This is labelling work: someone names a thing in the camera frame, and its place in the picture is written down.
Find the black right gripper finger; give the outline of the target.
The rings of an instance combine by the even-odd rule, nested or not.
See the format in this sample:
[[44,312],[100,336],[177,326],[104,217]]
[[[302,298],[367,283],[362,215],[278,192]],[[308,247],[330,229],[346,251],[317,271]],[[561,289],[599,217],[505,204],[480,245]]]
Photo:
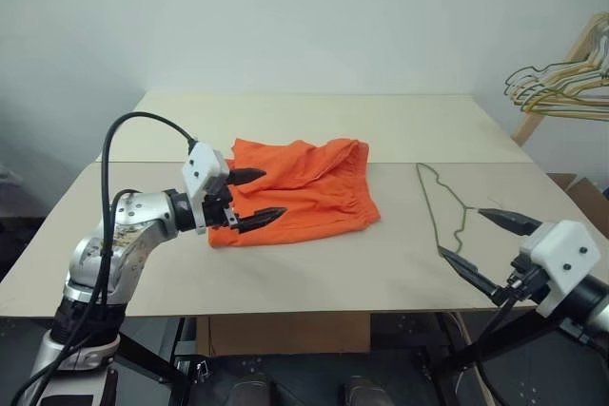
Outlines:
[[502,303],[502,288],[481,274],[476,265],[442,246],[439,247],[439,253],[462,279],[486,295],[493,303]]
[[542,225],[542,222],[515,211],[479,208],[478,213],[497,226],[518,236],[530,236]]

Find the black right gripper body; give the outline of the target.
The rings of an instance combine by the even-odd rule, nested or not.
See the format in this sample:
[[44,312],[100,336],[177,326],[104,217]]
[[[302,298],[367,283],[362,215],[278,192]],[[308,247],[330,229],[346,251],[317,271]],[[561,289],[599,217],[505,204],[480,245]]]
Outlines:
[[493,303],[497,306],[504,305],[509,300],[541,303],[550,292],[549,276],[545,270],[525,254],[518,254],[511,261],[511,266],[514,270],[508,277],[507,284],[493,295]]

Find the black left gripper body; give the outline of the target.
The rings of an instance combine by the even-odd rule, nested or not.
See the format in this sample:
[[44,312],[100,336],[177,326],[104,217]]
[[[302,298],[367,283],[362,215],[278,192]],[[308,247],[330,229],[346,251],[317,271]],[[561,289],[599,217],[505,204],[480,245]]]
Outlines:
[[228,188],[234,178],[228,176],[225,182],[213,192],[208,192],[203,201],[203,213],[206,228],[235,227],[238,216],[232,208],[233,197]]

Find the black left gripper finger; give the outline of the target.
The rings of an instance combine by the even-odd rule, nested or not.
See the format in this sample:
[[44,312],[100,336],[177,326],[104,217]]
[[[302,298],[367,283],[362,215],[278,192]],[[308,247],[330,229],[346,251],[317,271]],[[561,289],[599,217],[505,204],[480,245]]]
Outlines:
[[237,222],[233,226],[240,234],[263,228],[284,215],[286,207],[268,207],[256,210],[247,217],[237,217]]
[[227,184],[248,184],[266,175],[260,168],[234,168],[231,169],[226,178]]

